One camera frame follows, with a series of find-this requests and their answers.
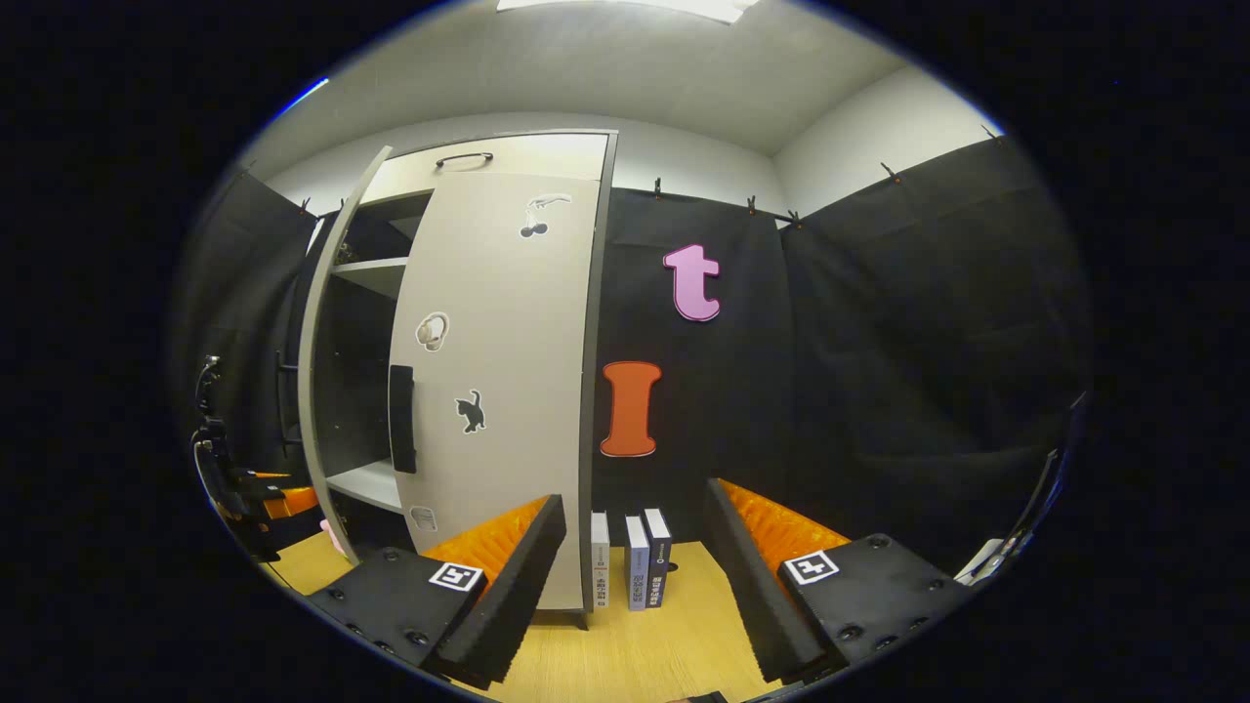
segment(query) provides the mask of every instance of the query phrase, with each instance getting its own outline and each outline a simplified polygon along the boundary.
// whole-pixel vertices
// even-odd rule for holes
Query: book spine
[[[671,549],[671,537],[655,538],[651,542],[650,583],[648,584],[646,595],[648,608],[659,608],[664,603],[664,584],[669,579],[669,553]]]
[[[629,572],[629,609],[646,609],[646,577],[650,567],[651,550],[646,547],[630,549]]]
[[[608,544],[596,542],[590,545],[591,563],[594,564],[595,578],[595,608],[608,607]]]

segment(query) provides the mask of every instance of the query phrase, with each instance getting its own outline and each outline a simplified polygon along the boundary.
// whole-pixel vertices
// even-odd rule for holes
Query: pink object
[[[704,298],[704,275],[719,275],[720,264],[704,259],[702,246],[691,244],[666,254],[664,268],[672,269],[672,304],[682,318],[705,323],[720,313],[719,300]]]
[[[334,543],[334,548],[339,550],[339,554],[346,557],[346,554],[344,554],[342,552],[342,545],[339,544],[339,538],[335,537],[334,532],[330,530],[330,520],[321,520],[321,529],[330,535],[330,542]]]

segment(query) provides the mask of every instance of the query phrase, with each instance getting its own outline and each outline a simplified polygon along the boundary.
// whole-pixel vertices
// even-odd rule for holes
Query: white wall
[[[814,213],[895,173],[975,141],[989,118],[915,66],[839,103],[781,149],[774,163],[790,206]]]
[[[496,113],[408,125],[349,141],[262,180],[292,203],[311,198],[309,210],[322,214],[339,209],[339,200],[351,193],[384,145],[409,151],[502,131],[566,128],[620,130],[612,178],[616,188],[650,190],[660,176],[666,193],[739,205],[755,195],[756,208],[786,210],[772,160],[762,154],[650,123],[560,113]]]

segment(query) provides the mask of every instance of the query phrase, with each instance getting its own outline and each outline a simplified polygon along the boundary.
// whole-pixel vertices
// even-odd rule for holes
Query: wooden floor
[[[350,570],[325,533],[279,553],[274,567],[302,594]],[[504,683],[489,690],[506,703],[614,700],[666,703],[720,690],[746,700],[780,688],[768,683],[751,654],[725,573],[701,543],[672,545],[664,605],[630,612],[625,549],[611,549],[610,605],[588,617],[589,632],[569,615],[536,613]]]

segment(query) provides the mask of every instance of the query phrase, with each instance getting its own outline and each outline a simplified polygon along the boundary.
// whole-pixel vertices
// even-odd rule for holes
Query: ceiling
[[[648,121],[772,156],[905,65],[796,0],[760,0],[729,26],[628,3],[496,4],[451,3],[398,29],[332,71],[240,160],[269,178],[378,131],[516,111]]]

